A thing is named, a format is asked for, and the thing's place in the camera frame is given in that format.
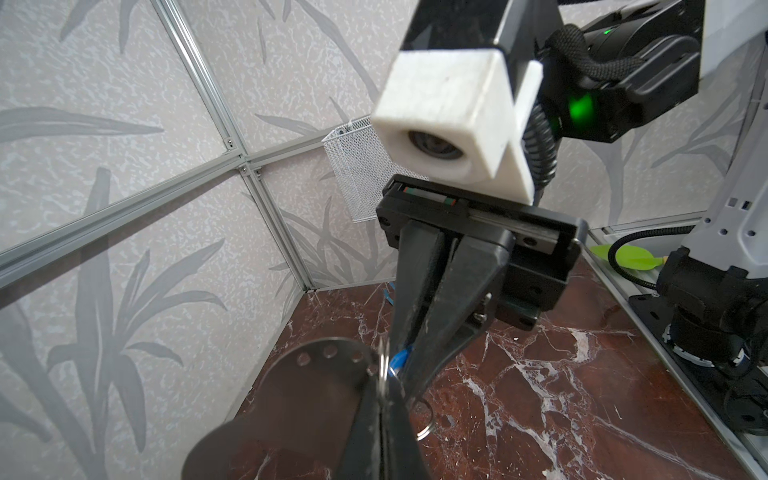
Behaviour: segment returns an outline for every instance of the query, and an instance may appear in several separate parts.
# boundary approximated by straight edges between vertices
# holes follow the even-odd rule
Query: white camera housing
[[[541,64],[529,62],[515,101],[495,48],[401,51],[371,124],[395,163],[441,184],[531,205],[522,135],[542,78]],[[433,157],[411,142],[412,131],[448,141],[463,155]]]

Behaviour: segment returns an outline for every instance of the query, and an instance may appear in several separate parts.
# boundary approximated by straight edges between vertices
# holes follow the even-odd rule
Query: screw hole
[[[310,364],[312,359],[310,358],[309,353],[307,352],[301,352],[299,356],[296,357],[296,364],[298,366],[307,366]]]
[[[323,349],[323,356],[327,359],[332,359],[339,352],[339,349],[335,345],[326,345]]]

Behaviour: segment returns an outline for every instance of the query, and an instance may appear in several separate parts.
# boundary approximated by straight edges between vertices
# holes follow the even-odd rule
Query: wire basket
[[[382,189],[392,175],[428,180],[392,162],[368,117],[334,128],[323,146],[355,223],[376,218]]]

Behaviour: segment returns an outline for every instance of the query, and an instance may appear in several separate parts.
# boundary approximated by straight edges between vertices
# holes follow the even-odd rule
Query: metal ring
[[[427,402],[424,399],[418,400],[420,403],[423,403],[427,406],[429,409],[429,423],[427,423],[427,426],[422,429],[421,432],[416,434],[416,440],[421,442],[423,439],[427,438],[430,433],[432,433],[432,430],[435,428],[435,410],[432,409],[432,406],[429,405],[429,402]]]

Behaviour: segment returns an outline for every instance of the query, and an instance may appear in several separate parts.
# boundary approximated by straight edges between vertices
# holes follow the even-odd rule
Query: wall
[[[148,0],[0,1],[0,250],[223,142]],[[301,292],[239,175],[0,291],[0,478],[178,478]]]
[[[624,4],[561,11],[566,22],[585,25]],[[415,0],[183,5],[257,151],[370,113]],[[563,141],[542,206],[592,227],[706,210],[736,144],[759,50],[757,39],[742,47],[702,80],[696,97],[620,141]],[[263,169],[319,286],[388,278],[394,253],[378,226],[349,221],[332,175],[322,150]]]

